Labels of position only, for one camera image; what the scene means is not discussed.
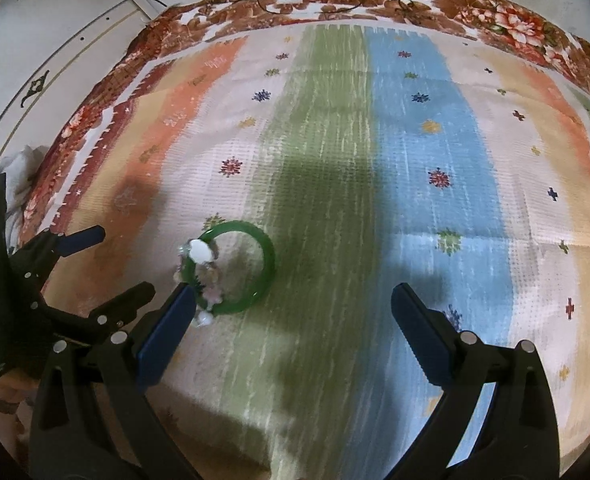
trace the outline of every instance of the embroidered flower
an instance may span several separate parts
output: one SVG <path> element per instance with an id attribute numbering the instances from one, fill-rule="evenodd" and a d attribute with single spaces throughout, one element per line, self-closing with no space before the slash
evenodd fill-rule
<path id="1" fill-rule="evenodd" d="M 451 256 L 453 253 L 461 250 L 461 235 L 450 229 L 444 229 L 437 233 L 440 239 L 437 241 L 437 248 Z"/>
<path id="2" fill-rule="evenodd" d="M 422 130 L 427 134 L 438 134 L 441 132 L 441 124 L 428 119 L 422 123 Z"/>
<path id="3" fill-rule="evenodd" d="M 434 171 L 428 172 L 428 183 L 443 189 L 445 187 L 450 187 L 450 177 L 447 173 L 441 171 L 440 168 L 437 168 Z"/>
<path id="4" fill-rule="evenodd" d="M 204 231 L 208 231 L 209 229 L 213 229 L 216 225 L 223 224 L 226 222 L 224 218 L 222 218 L 219 213 L 209 216 L 205 221 L 201 228 Z"/>
<path id="5" fill-rule="evenodd" d="M 259 92 L 255 92 L 255 95 L 253 96 L 253 101 L 261 103 L 262 101 L 268 101 L 270 98 L 271 93 L 266 90 L 262 90 Z"/>
<path id="6" fill-rule="evenodd" d="M 256 120 L 254 117 L 248 117 L 246 119 L 242 119 L 239 123 L 237 123 L 238 128 L 249 128 L 251 126 L 255 126 Z"/>
<path id="7" fill-rule="evenodd" d="M 228 178 L 231 175 L 238 175 L 241 173 L 243 162 L 238 161 L 235 157 L 227 158 L 221 162 L 219 172 Z"/>
<path id="8" fill-rule="evenodd" d="M 523 7 L 515 8 L 511 4 L 498 5 L 494 16 L 489 10 L 484 11 L 484 17 L 494 18 L 497 25 L 504 27 L 518 43 L 542 46 L 544 41 L 544 22 L 533 16 Z"/>
<path id="9" fill-rule="evenodd" d="M 417 94 L 413 95 L 413 101 L 415 101 L 416 103 L 425 103 L 430 100 L 431 98 L 428 97 L 428 95 L 426 94 L 420 94 L 419 92 L 417 92 Z"/>
<path id="10" fill-rule="evenodd" d="M 459 246 L 459 239 L 457 239 L 456 245 Z M 453 325 L 453 328 L 457 332 L 460 332 L 460 330 L 461 330 L 461 314 L 453 308 L 451 303 L 448 304 L 448 311 L 444 312 L 444 314 L 446 315 L 446 319 L 448 319 L 448 321 L 450 321 L 450 324 Z"/>
<path id="11" fill-rule="evenodd" d="M 566 365 L 564 365 L 562 367 L 562 369 L 559 370 L 559 378 L 563 381 L 565 381 L 570 374 L 571 374 L 571 369 Z"/>

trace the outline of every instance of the bed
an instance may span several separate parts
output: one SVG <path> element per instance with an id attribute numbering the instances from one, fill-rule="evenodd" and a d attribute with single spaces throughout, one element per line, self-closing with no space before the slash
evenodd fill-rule
<path id="1" fill-rule="evenodd" d="M 151 404 L 273 478 L 383 478 L 440 398 L 390 316 L 409 282 L 537 345 L 562 470 L 590 442 L 590 44 L 507 0 L 204 0 L 133 40 L 63 127 L 22 240 L 93 224 L 49 304 L 85 315 L 225 220 L 273 240 L 243 314 L 191 327 Z M 257 251 L 222 242 L 234 290 Z M 481 425 L 473 419 L 454 462 Z"/>

